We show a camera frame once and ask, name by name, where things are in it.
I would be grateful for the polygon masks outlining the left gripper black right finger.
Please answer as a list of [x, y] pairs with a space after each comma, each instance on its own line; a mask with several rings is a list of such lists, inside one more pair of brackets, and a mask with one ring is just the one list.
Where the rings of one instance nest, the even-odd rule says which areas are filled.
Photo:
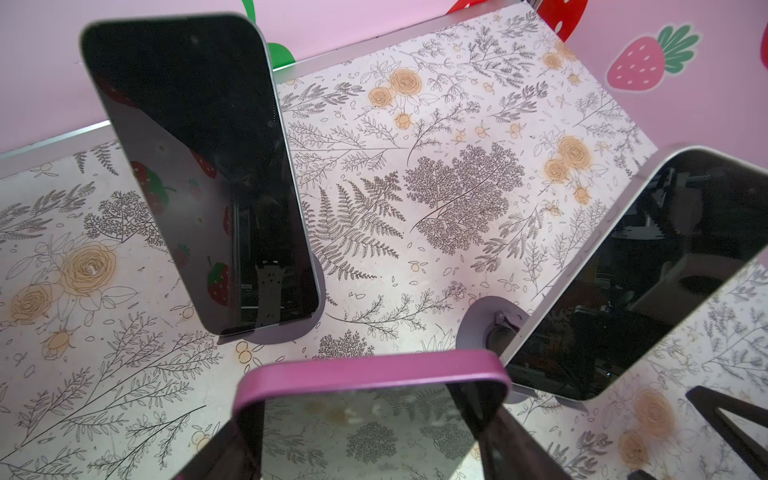
[[504, 408], [504, 383], [449, 383], [448, 392], [479, 443], [486, 479], [567, 479], [564, 469]]

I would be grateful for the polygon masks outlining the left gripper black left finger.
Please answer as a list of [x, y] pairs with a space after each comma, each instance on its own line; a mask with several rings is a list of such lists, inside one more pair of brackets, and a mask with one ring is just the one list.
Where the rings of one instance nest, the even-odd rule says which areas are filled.
[[174, 479], [261, 479], [264, 410], [258, 402], [235, 412]]

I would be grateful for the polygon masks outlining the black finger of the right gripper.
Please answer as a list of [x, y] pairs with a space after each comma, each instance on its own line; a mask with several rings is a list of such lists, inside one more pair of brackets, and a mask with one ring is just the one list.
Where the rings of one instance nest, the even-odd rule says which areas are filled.
[[726, 413], [731, 413], [736, 417], [766, 427], [766, 408], [704, 386], [696, 386], [689, 390], [686, 393], [686, 398], [757, 477], [767, 476], [767, 448], [761, 446], [726, 415]]

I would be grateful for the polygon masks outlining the purple edged black phone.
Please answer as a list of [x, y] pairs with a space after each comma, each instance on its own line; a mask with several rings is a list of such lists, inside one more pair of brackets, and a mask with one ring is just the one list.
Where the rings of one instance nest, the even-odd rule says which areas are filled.
[[459, 479], [509, 389], [488, 350], [276, 363], [233, 421], [264, 479]]

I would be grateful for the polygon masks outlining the silver edged black phone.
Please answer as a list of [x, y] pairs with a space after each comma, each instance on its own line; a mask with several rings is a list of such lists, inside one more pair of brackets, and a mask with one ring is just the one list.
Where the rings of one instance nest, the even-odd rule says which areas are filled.
[[705, 147], [656, 153], [504, 353], [515, 387], [600, 395], [767, 244], [767, 172]]

